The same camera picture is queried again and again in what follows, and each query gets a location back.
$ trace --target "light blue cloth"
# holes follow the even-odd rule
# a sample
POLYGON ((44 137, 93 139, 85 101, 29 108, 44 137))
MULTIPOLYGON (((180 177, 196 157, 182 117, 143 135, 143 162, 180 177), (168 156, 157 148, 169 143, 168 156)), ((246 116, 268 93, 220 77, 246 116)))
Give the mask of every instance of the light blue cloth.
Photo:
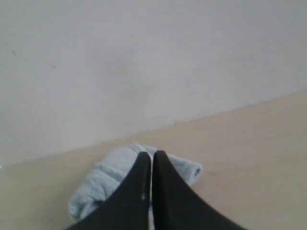
MULTIPOLYGON (((79 221, 97 209, 101 201, 108 199, 124 180, 141 151, 152 158, 157 149, 133 143, 112 150, 103 161, 96 163, 69 202, 70 218, 79 221)), ((169 154, 168 157, 188 185, 197 181, 202 172, 201 164, 169 154)))

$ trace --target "white wall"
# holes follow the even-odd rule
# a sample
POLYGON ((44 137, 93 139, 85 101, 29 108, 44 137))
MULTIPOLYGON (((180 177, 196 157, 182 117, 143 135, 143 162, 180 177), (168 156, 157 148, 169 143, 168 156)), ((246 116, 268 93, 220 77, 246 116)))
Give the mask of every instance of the white wall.
POLYGON ((305 0, 1 0, 0 164, 307 89, 305 0))

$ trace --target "floor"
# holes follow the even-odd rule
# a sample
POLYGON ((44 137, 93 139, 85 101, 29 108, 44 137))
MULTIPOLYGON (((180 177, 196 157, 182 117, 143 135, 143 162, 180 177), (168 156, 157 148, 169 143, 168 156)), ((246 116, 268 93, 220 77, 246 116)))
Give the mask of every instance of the floor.
POLYGON ((194 190, 249 230, 307 226, 307 92, 0 170, 0 229, 60 230, 95 161, 133 141, 199 161, 194 190))

